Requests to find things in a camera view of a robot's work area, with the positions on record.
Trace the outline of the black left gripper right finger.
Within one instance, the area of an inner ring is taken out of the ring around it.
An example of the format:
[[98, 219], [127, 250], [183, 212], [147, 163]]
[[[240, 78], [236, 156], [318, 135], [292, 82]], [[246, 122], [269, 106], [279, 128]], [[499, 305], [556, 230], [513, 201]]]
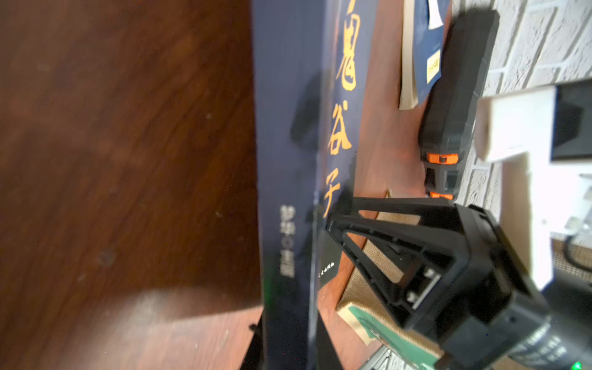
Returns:
[[318, 312], [316, 333], [316, 370], [343, 370], [339, 356], [331, 341], [325, 323]]

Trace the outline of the dark portrait book gold title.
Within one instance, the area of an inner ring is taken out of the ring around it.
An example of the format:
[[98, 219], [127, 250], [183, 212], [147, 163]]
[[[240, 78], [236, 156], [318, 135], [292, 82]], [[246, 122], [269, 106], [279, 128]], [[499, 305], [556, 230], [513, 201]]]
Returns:
[[251, 4], [264, 369], [315, 369], [328, 218], [352, 208], [375, 1]]

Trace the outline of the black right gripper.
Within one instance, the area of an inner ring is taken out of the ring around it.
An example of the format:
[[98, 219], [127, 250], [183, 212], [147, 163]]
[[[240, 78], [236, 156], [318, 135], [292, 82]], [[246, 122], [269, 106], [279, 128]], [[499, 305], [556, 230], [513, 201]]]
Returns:
[[395, 323], [435, 342], [437, 369], [487, 369], [547, 323], [550, 310], [493, 215], [443, 198], [356, 198], [331, 238]]

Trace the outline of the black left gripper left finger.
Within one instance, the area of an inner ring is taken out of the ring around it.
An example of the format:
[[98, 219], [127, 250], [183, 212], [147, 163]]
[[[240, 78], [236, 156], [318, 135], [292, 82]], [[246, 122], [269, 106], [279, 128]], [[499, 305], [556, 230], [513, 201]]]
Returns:
[[253, 333], [253, 337], [240, 366], [240, 370], [263, 370], [265, 368], [263, 316], [260, 317], [257, 325], [252, 324], [249, 328]]

